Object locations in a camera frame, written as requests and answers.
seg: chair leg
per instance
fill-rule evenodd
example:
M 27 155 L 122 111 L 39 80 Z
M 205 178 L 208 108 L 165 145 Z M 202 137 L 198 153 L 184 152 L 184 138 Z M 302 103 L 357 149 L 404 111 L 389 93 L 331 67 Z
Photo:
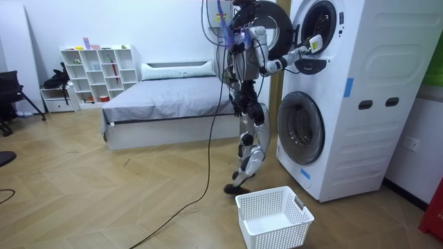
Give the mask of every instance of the chair leg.
M 29 102 L 29 104 L 32 105 L 34 107 L 34 109 L 36 109 L 40 113 L 40 115 L 43 117 L 42 120 L 46 121 L 46 116 L 40 111 L 40 109 L 38 109 L 38 107 L 35 106 L 35 104 L 32 101 L 30 101 L 28 96 L 26 96 L 26 94 L 24 94 L 23 91 L 21 91 L 20 93 L 23 94 L 23 96 L 26 98 L 26 100 Z
M 3 120 L 0 120 L 0 130 L 3 132 L 3 136 L 9 136 L 14 133 Z

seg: bed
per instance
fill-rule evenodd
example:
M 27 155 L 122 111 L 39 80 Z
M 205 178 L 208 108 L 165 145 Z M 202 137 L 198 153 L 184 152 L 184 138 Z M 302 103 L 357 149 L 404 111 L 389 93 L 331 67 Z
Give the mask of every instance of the bed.
M 139 82 L 103 106 L 103 137 L 110 149 L 207 140 L 220 86 L 214 75 Z M 238 137 L 226 86 L 217 113 L 213 138 Z

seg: red object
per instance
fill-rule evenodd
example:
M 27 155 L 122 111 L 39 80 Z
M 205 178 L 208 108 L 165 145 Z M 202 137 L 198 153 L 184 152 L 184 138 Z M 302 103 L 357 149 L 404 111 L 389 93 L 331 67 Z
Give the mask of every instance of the red object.
M 108 101 L 110 101 L 109 96 L 100 97 L 100 102 L 108 102 Z
M 112 69 L 114 70 L 114 74 L 117 76 L 117 70 L 116 70 L 116 66 L 114 64 L 112 64 Z
M 443 240 L 443 179 L 424 213 L 418 227 L 422 232 L 431 232 Z

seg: stacked washer and dryer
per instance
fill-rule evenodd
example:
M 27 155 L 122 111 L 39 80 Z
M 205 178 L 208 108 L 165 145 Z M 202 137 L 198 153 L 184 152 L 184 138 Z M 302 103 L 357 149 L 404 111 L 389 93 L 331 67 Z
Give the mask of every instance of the stacked washer and dryer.
M 441 0 L 292 0 L 277 157 L 320 202 L 378 190 L 443 28 Z

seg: electrical outlet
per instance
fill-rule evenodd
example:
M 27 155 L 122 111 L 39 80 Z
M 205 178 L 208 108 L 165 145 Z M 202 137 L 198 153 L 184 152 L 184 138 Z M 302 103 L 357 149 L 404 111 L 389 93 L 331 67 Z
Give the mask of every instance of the electrical outlet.
M 416 152 L 418 146 L 420 144 L 420 140 L 411 138 L 409 136 L 405 136 L 403 140 L 403 147 L 409 149 L 410 151 Z

